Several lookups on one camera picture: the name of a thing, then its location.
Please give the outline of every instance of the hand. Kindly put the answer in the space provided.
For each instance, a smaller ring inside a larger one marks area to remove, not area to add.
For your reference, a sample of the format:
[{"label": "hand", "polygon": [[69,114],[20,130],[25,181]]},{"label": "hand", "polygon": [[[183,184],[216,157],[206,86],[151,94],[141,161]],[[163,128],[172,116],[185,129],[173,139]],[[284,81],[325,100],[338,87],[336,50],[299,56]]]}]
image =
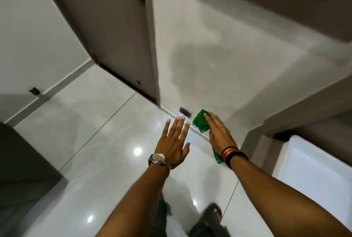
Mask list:
[{"label": "hand", "polygon": [[218,155],[229,146],[237,147],[235,140],[232,138],[230,131],[225,127],[224,123],[218,118],[217,115],[209,112],[204,114],[211,130],[209,132],[210,144],[213,146]]},{"label": "hand", "polygon": [[189,153],[190,143],[187,143],[182,149],[189,129],[189,122],[187,122],[182,130],[184,119],[184,116],[182,116],[181,119],[177,117],[171,126],[170,131],[170,120],[168,119],[165,123],[160,140],[155,148],[155,154],[163,154],[169,160],[171,169],[174,169],[181,164]]}]

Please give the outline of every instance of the silver watch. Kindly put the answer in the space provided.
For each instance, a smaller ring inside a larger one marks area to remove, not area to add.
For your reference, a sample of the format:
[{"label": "silver watch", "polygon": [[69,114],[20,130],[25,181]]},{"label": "silver watch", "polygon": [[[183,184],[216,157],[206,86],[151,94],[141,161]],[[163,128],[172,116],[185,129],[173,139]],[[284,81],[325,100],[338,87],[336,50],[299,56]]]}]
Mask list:
[{"label": "silver watch", "polygon": [[150,158],[148,159],[148,164],[150,165],[151,163],[166,165],[168,166],[169,171],[171,170],[171,164],[163,154],[151,154]]}]

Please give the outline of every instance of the green cloth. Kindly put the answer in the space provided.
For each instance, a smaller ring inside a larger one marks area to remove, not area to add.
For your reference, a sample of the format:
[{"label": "green cloth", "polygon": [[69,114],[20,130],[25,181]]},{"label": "green cloth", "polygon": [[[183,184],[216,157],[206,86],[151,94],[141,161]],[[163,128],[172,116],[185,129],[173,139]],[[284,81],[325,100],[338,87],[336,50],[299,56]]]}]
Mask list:
[{"label": "green cloth", "polygon": [[[204,117],[204,113],[209,115],[208,111],[205,111],[204,109],[202,109],[198,113],[198,115],[195,117],[195,119],[193,120],[193,126],[198,128],[201,133],[205,133],[207,130],[211,129],[207,120]],[[216,161],[218,162],[218,164],[223,163],[221,156],[218,155],[217,152],[215,152],[214,148],[213,148],[213,152],[214,152],[214,157],[215,157]]]}]

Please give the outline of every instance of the floor tile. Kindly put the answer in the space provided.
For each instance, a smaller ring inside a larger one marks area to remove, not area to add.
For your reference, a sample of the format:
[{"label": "floor tile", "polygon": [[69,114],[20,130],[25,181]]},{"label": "floor tile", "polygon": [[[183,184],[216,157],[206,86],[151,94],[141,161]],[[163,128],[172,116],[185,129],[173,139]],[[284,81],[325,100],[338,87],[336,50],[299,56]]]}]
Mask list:
[{"label": "floor tile", "polygon": [[59,170],[134,93],[95,65],[15,130]]},{"label": "floor tile", "polygon": [[221,221],[231,237],[273,237],[268,226],[248,199],[239,182]]},{"label": "floor tile", "polygon": [[[93,237],[147,168],[168,118],[136,93],[61,170],[68,179],[64,193],[24,236]],[[190,131],[186,141],[191,142],[190,153],[170,173],[163,192],[171,220],[189,230],[209,203],[225,210],[238,180],[216,163],[202,137]]]}]

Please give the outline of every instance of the doorway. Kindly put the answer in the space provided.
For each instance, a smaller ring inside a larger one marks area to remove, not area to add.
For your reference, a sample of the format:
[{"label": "doorway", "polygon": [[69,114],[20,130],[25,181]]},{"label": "doorway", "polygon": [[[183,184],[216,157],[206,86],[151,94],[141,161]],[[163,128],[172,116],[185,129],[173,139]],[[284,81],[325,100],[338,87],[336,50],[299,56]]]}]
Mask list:
[{"label": "doorway", "polygon": [[143,0],[54,0],[94,61],[157,102]]}]

